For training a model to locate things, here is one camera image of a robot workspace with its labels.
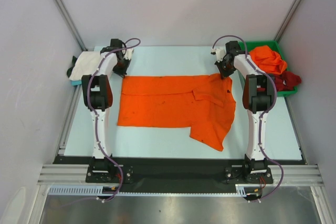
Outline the orange t shirt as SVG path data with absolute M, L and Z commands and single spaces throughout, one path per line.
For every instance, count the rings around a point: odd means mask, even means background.
M 287 69 L 281 55 L 269 46 L 256 47 L 249 53 L 253 62 L 266 73 L 281 75 Z
M 190 128 L 190 137 L 223 151 L 235 118 L 233 81 L 220 74 L 129 76 L 122 82 L 119 126 Z

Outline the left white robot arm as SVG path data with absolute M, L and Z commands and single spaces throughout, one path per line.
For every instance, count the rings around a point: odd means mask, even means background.
M 94 130 L 92 159 L 101 166 L 98 176 L 105 182 L 115 178 L 119 165 L 112 159 L 108 143 L 109 114 L 113 106 L 110 76 L 115 73 L 124 78 L 131 62 L 133 46 L 128 47 L 121 39 L 112 38 L 110 45 L 99 51 L 98 65 L 92 74 L 81 78 L 84 104 L 90 111 Z

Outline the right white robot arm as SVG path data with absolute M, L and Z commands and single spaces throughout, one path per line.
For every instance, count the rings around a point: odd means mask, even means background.
M 221 78 L 227 78 L 235 71 L 245 77 L 242 103 L 247 110 L 248 146 L 242 178 L 254 183 L 262 175 L 270 175 L 265 153 L 266 121 L 268 112 L 276 102 L 276 88 L 271 76 L 262 71 L 252 60 L 247 49 L 242 50 L 237 41 L 229 41 L 225 48 L 211 49 L 216 56 L 215 65 Z

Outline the folded white t shirt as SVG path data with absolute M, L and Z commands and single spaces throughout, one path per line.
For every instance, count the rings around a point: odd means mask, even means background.
M 99 51 L 84 51 L 77 58 L 69 77 L 70 81 L 79 81 L 83 75 L 93 74 L 99 63 L 101 56 Z

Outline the folded light blue t shirt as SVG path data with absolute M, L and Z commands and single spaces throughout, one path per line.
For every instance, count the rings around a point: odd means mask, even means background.
M 71 81 L 70 84 L 71 84 L 72 86 L 79 86 L 79 85 L 81 85 L 81 80 Z

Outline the dark red t shirt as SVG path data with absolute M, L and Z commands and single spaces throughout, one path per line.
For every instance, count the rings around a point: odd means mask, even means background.
M 274 82 L 278 92 L 292 91 L 302 83 L 301 77 L 285 70 L 282 74 L 274 75 Z

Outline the left aluminium side rail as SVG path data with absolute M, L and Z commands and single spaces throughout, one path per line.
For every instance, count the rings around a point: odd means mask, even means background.
M 68 112 L 67 112 L 64 124 L 63 124 L 61 135 L 59 138 L 59 144 L 58 144 L 57 151 L 56 151 L 57 156 L 64 155 L 65 153 L 66 145 L 68 142 L 68 137 L 71 131 L 74 117 L 76 115 L 76 109 L 78 106 L 78 101 L 81 96 L 81 93 L 82 93 L 81 86 L 75 86 L 74 91 L 71 96 L 70 105 L 68 107 Z

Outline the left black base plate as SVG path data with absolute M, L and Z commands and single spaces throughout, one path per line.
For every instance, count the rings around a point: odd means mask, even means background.
M 122 166 L 121 170 L 123 172 L 123 182 L 126 184 L 130 184 L 133 182 L 133 169 L 130 166 Z M 109 168 L 96 168 L 96 167 L 88 167 L 86 174 L 86 183 L 118 183 L 121 179 L 121 172 L 116 167 Z

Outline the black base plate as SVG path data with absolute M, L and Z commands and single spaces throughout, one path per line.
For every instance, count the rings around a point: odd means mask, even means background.
M 274 179 L 270 168 L 265 173 L 248 173 L 243 167 L 226 167 L 225 181 L 227 184 L 272 184 Z
M 126 184 L 130 184 L 133 182 L 133 169 L 130 166 L 122 166 L 121 170 L 123 172 L 123 182 Z M 118 183 L 121 179 L 121 172 L 116 167 L 109 168 L 96 168 L 96 167 L 88 167 L 86 174 L 86 183 Z

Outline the left aluminium corner post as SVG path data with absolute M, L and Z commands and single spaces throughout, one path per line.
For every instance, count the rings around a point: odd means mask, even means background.
M 59 10 L 65 24 L 67 25 L 71 35 L 73 36 L 74 40 L 76 41 L 77 45 L 82 51 L 87 51 L 87 47 L 82 39 L 82 37 L 79 34 L 79 31 L 70 15 L 68 12 L 63 0 L 53 0 L 57 9 Z

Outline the aluminium corner post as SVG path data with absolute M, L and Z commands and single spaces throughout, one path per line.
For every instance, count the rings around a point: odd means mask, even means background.
M 280 43 L 285 31 L 287 30 L 287 28 L 289 27 L 291 20 L 293 19 L 296 11 L 298 10 L 299 6 L 301 5 L 303 0 L 293 0 L 283 22 L 281 23 L 275 37 L 274 37 L 274 41 L 276 41 L 277 43 Z
M 87 47 L 82 39 L 82 37 L 79 34 L 79 31 L 70 15 L 68 12 L 63 0 L 53 0 L 57 9 L 59 10 L 65 24 L 67 25 L 71 35 L 73 36 L 74 40 L 76 41 L 77 45 L 82 51 L 87 51 Z

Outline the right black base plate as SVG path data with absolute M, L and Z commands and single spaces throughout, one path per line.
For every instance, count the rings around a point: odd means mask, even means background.
M 243 167 L 226 167 L 225 181 L 227 184 L 272 184 L 274 179 L 270 168 L 265 173 L 248 173 Z

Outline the right aluminium corner post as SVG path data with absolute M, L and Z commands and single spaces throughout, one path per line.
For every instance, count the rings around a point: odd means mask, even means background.
M 298 10 L 299 6 L 301 5 L 303 0 L 293 0 L 283 22 L 281 23 L 275 37 L 274 37 L 274 41 L 276 41 L 277 43 L 280 43 L 285 31 L 287 30 L 287 28 L 289 27 L 291 20 L 293 19 L 296 11 Z

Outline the aluminium front rail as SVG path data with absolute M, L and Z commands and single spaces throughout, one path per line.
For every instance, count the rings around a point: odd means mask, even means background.
M 44 165 L 38 177 L 39 185 L 83 185 L 88 165 Z M 317 165 L 283 165 L 283 186 L 323 186 Z

